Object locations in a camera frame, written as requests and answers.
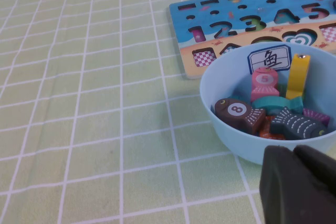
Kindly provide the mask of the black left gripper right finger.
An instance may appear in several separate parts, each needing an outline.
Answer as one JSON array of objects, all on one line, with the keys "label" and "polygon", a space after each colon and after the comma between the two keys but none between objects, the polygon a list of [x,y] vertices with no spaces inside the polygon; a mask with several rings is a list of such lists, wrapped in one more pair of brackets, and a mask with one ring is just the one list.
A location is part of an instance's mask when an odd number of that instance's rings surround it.
[{"label": "black left gripper right finger", "polygon": [[335,196],[335,159],[308,145],[298,145],[293,150],[313,176],[326,185]]}]

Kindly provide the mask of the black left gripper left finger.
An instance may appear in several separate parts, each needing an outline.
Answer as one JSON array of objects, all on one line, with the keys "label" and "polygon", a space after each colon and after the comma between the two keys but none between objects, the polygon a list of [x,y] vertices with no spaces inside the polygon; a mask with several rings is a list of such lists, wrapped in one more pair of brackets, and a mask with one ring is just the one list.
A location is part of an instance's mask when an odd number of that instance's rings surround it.
[{"label": "black left gripper left finger", "polygon": [[335,196],[293,150],[265,148],[259,183],[265,223],[335,223]]}]

